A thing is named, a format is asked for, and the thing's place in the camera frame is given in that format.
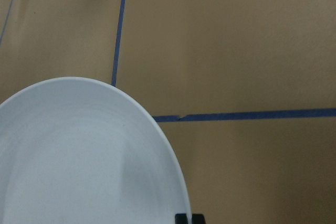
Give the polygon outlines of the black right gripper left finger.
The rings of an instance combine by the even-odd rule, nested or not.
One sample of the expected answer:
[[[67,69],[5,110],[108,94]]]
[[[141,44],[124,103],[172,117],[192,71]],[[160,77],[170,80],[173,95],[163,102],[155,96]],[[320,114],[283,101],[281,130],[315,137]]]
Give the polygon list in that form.
[[[176,214],[175,224],[188,224],[188,218],[186,214]]]

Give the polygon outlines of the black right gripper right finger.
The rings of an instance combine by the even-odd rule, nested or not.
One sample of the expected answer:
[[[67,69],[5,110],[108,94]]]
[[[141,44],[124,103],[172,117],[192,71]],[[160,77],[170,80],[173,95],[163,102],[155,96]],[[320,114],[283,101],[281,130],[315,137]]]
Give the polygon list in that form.
[[[203,214],[192,214],[192,224],[205,224],[205,217]]]

